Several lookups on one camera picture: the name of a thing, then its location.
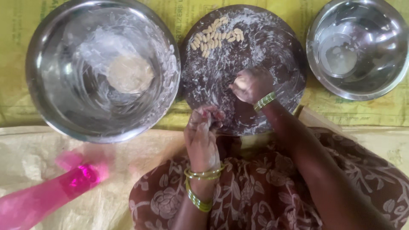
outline woman's left hand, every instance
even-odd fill
[[[202,106],[191,114],[184,130],[184,139],[193,172],[220,168],[215,133],[222,126],[224,117],[216,106]]]

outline flour-covered hand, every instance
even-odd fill
[[[242,101],[254,105],[273,92],[274,78],[264,67],[244,69],[237,73],[229,88]]]
[[[202,106],[192,112],[184,139],[193,172],[220,168],[215,133],[224,118],[224,113],[215,106]]]

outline brown floral dress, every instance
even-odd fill
[[[409,180],[395,166],[327,129],[311,130],[365,198],[397,228],[409,216]],[[225,158],[208,228],[321,229],[307,186],[275,142],[252,160]],[[133,187],[129,208],[134,228],[170,229],[185,193],[187,157],[176,157],[144,175]]]

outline bangle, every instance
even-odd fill
[[[186,192],[189,199],[192,201],[193,205],[195,205],[200,211],[202,212],[209,212],[213,205],[213,201],[210,200],[209,202],[203,202],[197,198],[197,196],[193,193],[192,188],[190,186],[189,178],[190,179],[197,179],[197,180],[214,180],[220,177],[222,174],[222,170],[225,168],[225,165],[220,162],[220,168],[213,171],[207,171],[202,173],[194,173],[191,169],[187,168],[184,170],[184,174],[186,175]]]
[[[197,180],[214,180],[220,177],[222,170],[225,168],[225,165],[220,162],[220,168],[214,171],[207,171],[207,172],[202,172],[202,173],[194,173],[192,172],[191,169],[186,168],[184,170],[184,174],[186,177],[189,177],[190,179],[197,179]]]
[[[260,101],[254,104],[254,110],[256,112],[260,111],[264,106],[272,102],[275,98],[276,98],[276,94],[274,92],[267,94]]]
[[[202,212],[210,212],[211,207],[213,205],[213,201],[209,202],[203,202],[200,201],[199,198],[193,193],[191,187],[190,187],[190,182],[189,179],[186,177],[186,192],[189,197],[189,199],[192,201],[192,203]]]

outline steel bowl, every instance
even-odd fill
[[[154,78],[142,93],[117,91],[107,66],[137,53]],[[71,0],[35,31],[27,52],[27,84],[44,120],[60,133],[94,143],[120,142],[156,124],[180,81],[177,43],[163,21],[134,0]]]
[[[408,70],[408,26],[384,0],[333,0],[309,28],[308,62],[331,92],[351,100],[381,97]]]

